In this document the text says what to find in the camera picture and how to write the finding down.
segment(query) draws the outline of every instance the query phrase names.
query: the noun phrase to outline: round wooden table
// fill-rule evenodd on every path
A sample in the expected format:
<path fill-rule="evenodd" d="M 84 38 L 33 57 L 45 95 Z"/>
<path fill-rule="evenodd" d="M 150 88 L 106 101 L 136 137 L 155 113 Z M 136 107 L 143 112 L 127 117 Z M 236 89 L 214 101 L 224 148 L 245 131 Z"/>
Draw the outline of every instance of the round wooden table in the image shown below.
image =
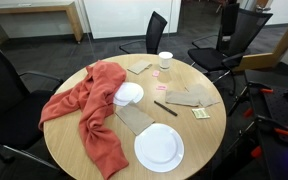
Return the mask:
<path fill-rule="evenodd" d="M 137 103 L 141 111 L 151 116 L 156 123 L 171 126 L 179 133 L 184 143 L 184 157 L 174 170 L 166 173 L 156 173 L 146 169 L 135 155 L 135 134 L 116 114 L 113 114 L 105 119 L 104 125 L 113 130 L 121 140 L 129 166 L 115 173 L 111 179 L 186 179 L 198 172 L 213 157 L 221 144 L 226 126 L 223 100 L 212 82 L 181 61 L 173 59 L 169 71 L 160 72 L 158 77 L 153 77 L 153 71 L 159 70 L 157 55 L 134 54 L 105 59 L 105 61 L 119 63 L 124 69 L 140 60 L 151 62 L 152 66 L 139 75 L 127 70 L 126 82 L 135 82 L 143 87 L 144 97 Z M 86 74 L 85 68 L 81 69 L 64 82 L 57 93 L 72 88 Z M 168 90 L 185 91 L 185 86 L 193 84 L 202 84 L 211 96 L 220 101 L 206 108 L 211 116 L 209 119 L 197 120 L 192 113 L 192 108 L 195 107 L 166 104 L 166 91 L 156 89 L 158 85 L 166 85 Z M 175 117 L 158 107 L 154 104 L 154 100 L 166 105 L 178 116 Z M 114 106 L 114 108 L 117 111 L 121 107 Z M 47 147 L 57 164 L 70 176 L 79 180 L 103 179 L 84 150 L 78 132 L 80 116 L 81 111 L 77 110 L 45 122 L 44 135 Z"/>

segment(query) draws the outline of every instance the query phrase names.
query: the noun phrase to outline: white cup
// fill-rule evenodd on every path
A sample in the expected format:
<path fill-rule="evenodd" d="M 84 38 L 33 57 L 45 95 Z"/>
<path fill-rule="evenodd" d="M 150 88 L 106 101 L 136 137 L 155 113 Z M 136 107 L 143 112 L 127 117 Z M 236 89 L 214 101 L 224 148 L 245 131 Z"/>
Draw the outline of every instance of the white cup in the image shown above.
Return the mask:
<path fill-rule="evenodd" d="M 170 52 L 160 52 L 158 56 L 160 57 L 160 70 L 168 71 L 171 67 L 173 54 Z"/>

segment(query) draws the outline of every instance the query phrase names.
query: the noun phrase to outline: table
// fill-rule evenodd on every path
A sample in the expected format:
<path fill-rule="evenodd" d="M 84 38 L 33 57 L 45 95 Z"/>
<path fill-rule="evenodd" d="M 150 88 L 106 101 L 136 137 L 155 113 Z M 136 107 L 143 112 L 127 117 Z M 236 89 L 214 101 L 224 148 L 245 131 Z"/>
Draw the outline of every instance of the table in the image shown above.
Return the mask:
<path fill-rule="evenodd" d="M 288 76 L 273 72 L 246 70 L 245 81 L 261 83 L 268 87 L 272 86 L 288 89 Z M 243 93 L 243 95 L 241 95 L 242 97 L 244 95 L 248 96 L 254 114 L 271 118 L 269 108 L 264 97 L 259 94 L 259 91 L 256 90 L 256 88 L 248 88 L 244 90 L 246 91 Z M 237 101 L 233 105 L 229 115 L 234 112 L 239 103 L 240 102 Z M 219 177 L 218 179 L 221 180 L 227 179 L 229 176 L 233 175 L 236 171 L 254 159 L 249 157 L 250 152 L 254 149 L 254 147 L 260 146 L 268 177 L 270 179 L 288 179 L 288 144 L 282 142 L 277 137 L 277 134 L 272 133 L 267 129 L 263 129 L 260 123 L 255 123 L 255 126 L 250 128 L 246 133 L 247 137 L 245 136 L 243 138 L 242 136 L 242 138 L 240 138 L 240 144 L 234 148 L 232 153 L 230 153 L 223 160 L 223 166 L 220 165 L 219 168 L 216 169 L 218 174 L 214 176 Z"/>
<path fill-rule="evenodd" d="M 141 111 L 150 115 L 156 123 L 171 126 L 181 136 L 184 143 L 184 158 L 177 168 L 167 173 L 155 173 L 146 169 L 136 158 L 134 151 L 134 133 L 113 114 L 105 119 L 105 126 L 113 130 L 121 140 L 122 149 L 129 161 L 129 166 L 112 176 L 111 179 L 185 179 L 199 171 L 219 148 L 226 126 L 226 112 L 223 100 L 215 86 L 199 71 L 175 60 L 171 69 L 153 77 L 154 70 L 159 70 L 158 56 L 132 54 L 111 57 L 105 61 L 117 62 L 124 69 L 139 60 L 152 63 L 152 67 L 139 75 L 127 71 L 126 82 L 135 82 L 144 89 L 143 99 L 137 103 Z M 85 68 L 71 76 L 58 89 L 57 93 L 72 88 L 86 75 Z M 175 117 L 154 104 L 154 100 L 165 105 L 165 91 L 156 90 L 158 85 L 166 85 L 170 90 L 184 91 L 186 85 L 200 83 L 216 97 L 220 103 L 207 107 L 211 118 L 197 120 L 192 107 L 167 104 L 178 113 Z M 44 123 L 44 135 L 47 147 L 58 165 L 76 179 L 102 179 L 99 170 L 87 157 L 78 133 L 81 112 L 75 111 L 65 116 Z"/>
<path fill-rule="evenodd" d="M 17 3 L 0 4 L 0 14 L 24 14 L 40 12 L 64 11 L 70 21 L 76 41 L 79 43 L 83 37 L 83 29 L 78 17 L 75 2 L 42 2 L 42 3 Z"/>

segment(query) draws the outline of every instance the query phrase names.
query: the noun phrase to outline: napkin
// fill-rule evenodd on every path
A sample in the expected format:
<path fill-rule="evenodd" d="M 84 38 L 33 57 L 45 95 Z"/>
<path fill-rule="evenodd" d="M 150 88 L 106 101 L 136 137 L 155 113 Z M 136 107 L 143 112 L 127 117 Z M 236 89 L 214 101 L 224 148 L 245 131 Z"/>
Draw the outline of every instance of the napkin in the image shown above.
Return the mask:
<path fill-rule="evenodd" d="M 152 66 L 151 63 L 146 62 L 146 61 L 139 61 L 135 64 L 133 64 L 131 67 L 127 68 L 129 71 L 139 74 L 141 73 L 144 69 L 148 69 Z"/>
<path fill-rule="evenodd" d="M 135 103 L 129 103 L 116 114 L 136 135 L 139 135 L 154 122 L 150 116 L 140 111 Z"/>
<path fill-rule="evenodd" d="M 217 100 L 215 97 L 211 96 L 206 88 L 201 84 L 195 84 L 186 87 L 186 89 L 194 94 L 194 96 L 199 100 L 200 104 L 203 107 L 211 106 L 213 104 L 219 103 L 220 101 Z"/>
<path fill-rule="evenodd" d="M 171 104 L 198 106 L 199 100 L 190 92 L 167 91 L 165 101 Z"/>

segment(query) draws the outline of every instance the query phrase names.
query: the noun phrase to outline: pen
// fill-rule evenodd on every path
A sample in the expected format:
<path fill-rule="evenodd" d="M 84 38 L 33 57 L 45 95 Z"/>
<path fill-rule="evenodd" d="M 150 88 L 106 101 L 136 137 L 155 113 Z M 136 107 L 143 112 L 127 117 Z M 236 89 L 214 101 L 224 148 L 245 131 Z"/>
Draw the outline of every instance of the pen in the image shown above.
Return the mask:
<path fill-rule="evenodd" d="M 161 103 L 159 103 L 157 101 L 154 101 L 154 103 L 157 104 L 158 106 L 160 106 L 161 108 L 165 109 L 167 112 L 173 114 L 174 116 L 177 116 L 177 114 L 174 111 L 172 111 L 169 108 L 165 107 L 163 104 L 161 104 Z"/>

